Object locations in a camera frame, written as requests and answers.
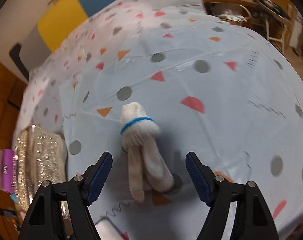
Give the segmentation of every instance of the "metal screw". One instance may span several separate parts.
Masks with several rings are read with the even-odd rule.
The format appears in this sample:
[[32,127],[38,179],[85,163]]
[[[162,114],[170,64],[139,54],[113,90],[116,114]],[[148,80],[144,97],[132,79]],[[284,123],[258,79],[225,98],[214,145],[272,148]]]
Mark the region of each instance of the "metal screw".
[[76,175],[75,177],[74,177],[74,180],[75,181],[81,181],[83,179],[83,176],[81,176],[81,175]]
[[41,185],[43,185],[44,187],[47,187],[49,184],[50,184],[50,181],[49,180],[45,180],[45,181],[42,182]]
[[256,183],[253,181],[248,182],[249,187],[256,187]]
[[216,179],[216,181],[222,182],[222,181],[224,181],[225,178],[223,176],[221,176],[221,175],[217,175],[215,177],[215,179]]

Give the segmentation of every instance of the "ridged blue pad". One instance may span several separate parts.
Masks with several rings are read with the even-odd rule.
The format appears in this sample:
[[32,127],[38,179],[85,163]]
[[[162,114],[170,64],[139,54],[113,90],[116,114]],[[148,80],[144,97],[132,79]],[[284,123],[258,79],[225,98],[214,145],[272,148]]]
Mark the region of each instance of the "ridged blue pad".
[[210,197],[209,185],[190,154],[187,154],[186,156],[186,168],[197,190],[200,200],[205,202],[207,206],[211,207],[213,200]]
[[98,169],[95,177],[89,186],[89,194],[88,194],[88,204],[91,205],[94,201],[96,201],[100,195],[102,187],[104,186],[108,174],[112,167],[112,156],[109,153],[107,157],[102,162],[100,168]]

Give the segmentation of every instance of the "yellow panel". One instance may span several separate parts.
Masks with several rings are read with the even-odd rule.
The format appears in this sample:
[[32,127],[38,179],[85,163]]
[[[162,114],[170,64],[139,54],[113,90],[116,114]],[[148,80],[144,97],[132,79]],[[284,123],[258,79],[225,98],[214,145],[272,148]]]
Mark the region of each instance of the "yellow panel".
[[48,48],[54,51],[87,18],[78,0],[59,0],[39,20],[37,28]]

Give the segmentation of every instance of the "tablecloth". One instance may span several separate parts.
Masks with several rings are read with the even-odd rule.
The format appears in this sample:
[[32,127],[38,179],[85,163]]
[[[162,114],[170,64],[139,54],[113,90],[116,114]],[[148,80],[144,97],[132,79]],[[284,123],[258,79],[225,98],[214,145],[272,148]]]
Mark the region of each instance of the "tablecloth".
[[[144,204],[121,148],[121,109],[133,101],[160,126],[160,153],[183,183]],[[89,210],[130,240],[197,238],[209,208],[187,173],[190,151],[229,181],[254,180],[280,239],[303,217],[303,83],[270,42],[207,15],[202,0],[117,0],[89,18],[32,71],[14,138],[30,123],[64,137],[68,179],[112,154]]]

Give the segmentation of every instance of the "blue stripe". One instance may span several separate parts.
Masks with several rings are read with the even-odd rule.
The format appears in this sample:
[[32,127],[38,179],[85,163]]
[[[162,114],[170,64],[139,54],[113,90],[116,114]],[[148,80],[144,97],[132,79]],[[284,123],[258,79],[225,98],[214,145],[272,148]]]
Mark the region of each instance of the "blue stripe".
[[135,118],[135,119],[132,119],[130,122],[126,123],[126,124],[124,125],[124,127],[121,129],[120,134],[123,134],[124,131],[126,131],[126,130],[127,130],[129,127],[131,127],[134,123],[140,122],[140,121],[142,121],[142,120],[149,120],[149,121],[155,122],[154,120],[152,120],[152,119],[149,118],[149,117],[137,117],[137,118]]

